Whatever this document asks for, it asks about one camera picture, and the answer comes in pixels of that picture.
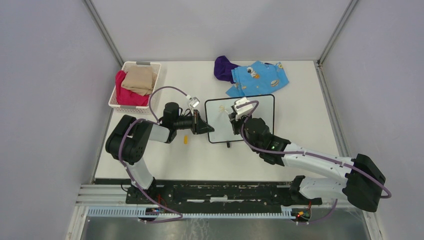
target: white plastic basket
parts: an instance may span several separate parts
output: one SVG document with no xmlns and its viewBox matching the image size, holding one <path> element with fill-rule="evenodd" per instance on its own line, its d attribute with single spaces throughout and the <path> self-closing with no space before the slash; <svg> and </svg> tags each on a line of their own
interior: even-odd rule
<svg viewBox="0 0 424 240">
<path fill-rule="evenodd" d="M 151 67 L 153 69 L 153 72 L 157 74 L 156 83 L 153 87 L 153 92 L 163 86 L 164 77 L 161 76 L 162 65 L 159 62 L 126 61 L 122 66 L 122 71 L 127 73 L 128 69 L 133 66 L 137 66 L 140 68 Z M 153 109 L 153 111 L 155 111 L 158 107 L 160 96 L 160 92 L 156 93 L 147 106 L 119 105 L 117 102 L 117 88 L 115 86 L 113 88 L 112 95 L 109 99 L 109 106 L 111 106 L 116 111 L 123 113 L 151 114 L 149 105 L 151 104 L 151 108 Z"/>
</svg>

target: beige cloth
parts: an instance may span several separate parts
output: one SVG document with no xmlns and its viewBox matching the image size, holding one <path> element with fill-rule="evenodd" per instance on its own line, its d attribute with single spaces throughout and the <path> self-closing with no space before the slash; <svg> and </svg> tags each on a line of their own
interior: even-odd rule
<svg viewBox="0 0 424 240">
<path fill-rule="evenodd" d="M 132 66 L 128 69 L 121 87 L 141 96 L 152 94 L 157 76 L 151 66 Z"/>
</svg>

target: white tabletop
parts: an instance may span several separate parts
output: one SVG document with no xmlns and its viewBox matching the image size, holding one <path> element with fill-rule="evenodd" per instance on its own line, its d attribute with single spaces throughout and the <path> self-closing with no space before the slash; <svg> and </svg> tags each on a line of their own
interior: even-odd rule
<svg viewBox="0 0 424 240">
<path fill-rule="evenodd" d="M 247 66 L 253 61 L 234 61 Z M 274 92 L 274 134 L 305 148 L 337 155 L 338 149 L 327 113 L 324 97 L 313 61 L 282 61 L 290 83 Z M 164 86 L 174 86 L 197 97 L 197 107 L 205 118 L 205 101 L 227 98 L 232 86 L 214 77 L 213 61 L 162 62 Z M 162 116 L 166 103 L 176 102 L 187 108 L 186 98 L 173 89 L 162 90 L 156 115 Z M 125 113 L 113 111 L 107 137 Z M 128 114 L 154 120 L 152 115 Z M 188 135 L 188 144 L 184 144 Z M 156 179 L 217 181 L 292 181 L 297 175 L 318 176 L 306 170 L 270 165 L 252 152 L 244 142 L 210 143 L 208 135 L 192 135 L 189 129 L 179 130 L 172 143 L 149 141 L 144 153 L 148 169 Z M 127 179 L 122 165 L 106 152 L 104 146 L 95 178 Z"/>
</svg>

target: wall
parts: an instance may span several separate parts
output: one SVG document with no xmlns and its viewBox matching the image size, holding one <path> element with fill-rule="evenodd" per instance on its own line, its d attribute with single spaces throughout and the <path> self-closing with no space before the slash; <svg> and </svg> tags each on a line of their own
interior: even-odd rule
<svg viewBox="0 0 424 240">
<path fill-rule="evenodd" d="M 0 3 L 0 239 L 64 239 L 119 69 L 81 0 Z"/>
<path fill-rule="evenodd" d="M 124 61 L 317 60 L 350 0 L 92 0 Z"/>
<path fill-rule="evenodd" d="M 424 239 L 424 1 L 359 1 L 323 71 L 353 154 L 369 155 L 393 198 L 385 240 Z"/>
</svg>

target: clothing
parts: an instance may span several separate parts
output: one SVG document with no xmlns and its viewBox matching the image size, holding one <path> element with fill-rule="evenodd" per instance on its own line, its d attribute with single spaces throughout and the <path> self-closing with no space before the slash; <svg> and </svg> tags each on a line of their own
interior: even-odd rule
<svg viewBox="0 0 424 240">
<path fill-rule="evenodd" d="M 235 84 L 226 94 L 232 98 L 271 94 L 289 83 L 281 62 L 272 65 L 256 61 L 231 73 Z"/>
<path fill-rule="evenodd" d="M 152 94 L 157 76 L 151 66 L 132 66 L 128 69 L 121 86 L 141 96 Z"/>
<path fill-rule="evenodd" d="M 218 80 L 227 81 L 234 84 L 233 75 L 231 70 L 237 68 L 239 65 L 231 63 L 226 56 L 219 56 L 215 60 L 215 67 L 213 74 Z"/>
<path fill-rule="evenodd" d="M 149 103 L 150 95 L 139 95 L 135 92 L 132 92 L 128 89 L 121 87 L 122 82 L 126 78 L 126 73 L 124 71 L 118 71 L 115 76 L 115 86 L 116 86 L 116 101 L 120 105 L 130 105 L 130 106 L 142 106 L 145 107 Z"/>
</svg>

